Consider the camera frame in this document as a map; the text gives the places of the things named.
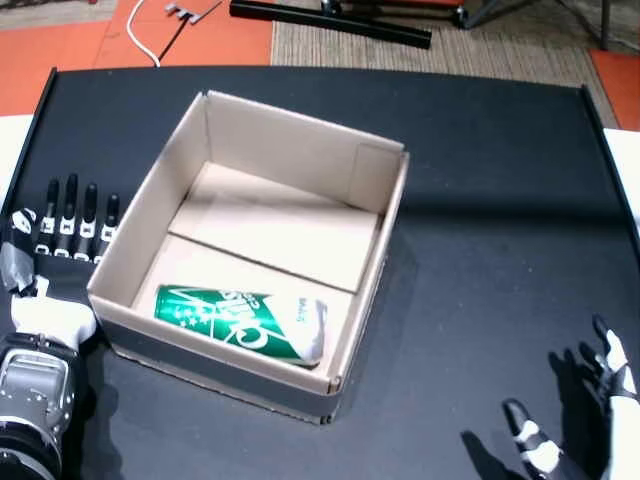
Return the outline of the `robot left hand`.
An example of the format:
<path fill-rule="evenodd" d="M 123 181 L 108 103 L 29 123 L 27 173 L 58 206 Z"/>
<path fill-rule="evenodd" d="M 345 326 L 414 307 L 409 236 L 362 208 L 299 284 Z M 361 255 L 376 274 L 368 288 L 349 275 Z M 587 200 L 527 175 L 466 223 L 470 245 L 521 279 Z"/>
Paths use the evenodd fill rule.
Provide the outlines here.
<path fill-rule="evenodd" d="M 94 239 L 106 247 L 115 234 L 119 197 L 108 203 L 107 223 L 97 231 L 96 183 L 85 189 L 83 210 L 77 211 L 78 175 L 67 177 L 62 210 L 57 210 L 59 182 L 47 186 L 45 209 L 38 214 L 22 207 L 5 223 L 1 240 L 1 283 L 10 296 L 10 320 L 18 334 L 42 337 L 77 350 L 94 336 L 96 314 L 86 300 L 73 298 L 59 280 L 39 266 L 96 263 L 104 253 L 94 249 Z"/>

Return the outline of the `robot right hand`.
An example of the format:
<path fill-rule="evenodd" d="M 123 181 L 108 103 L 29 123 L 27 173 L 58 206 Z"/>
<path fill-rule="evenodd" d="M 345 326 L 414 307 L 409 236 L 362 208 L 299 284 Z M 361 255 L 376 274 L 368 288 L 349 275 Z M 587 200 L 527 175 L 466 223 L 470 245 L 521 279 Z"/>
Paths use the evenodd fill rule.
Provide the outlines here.
<path fill-rule="evenodd" d="M 620 337 L 599 315 L 592 325 L 605 352 L 585 348 L 595 366 L 596 392 L 605 401 L 608 447 L 603 479 L 639 477 L 639 391 Z M 520 459 L 532 479 L 586 479 L 585 470 L 544 432 L 517 399 L 502 402 L 503 412 Z"/>

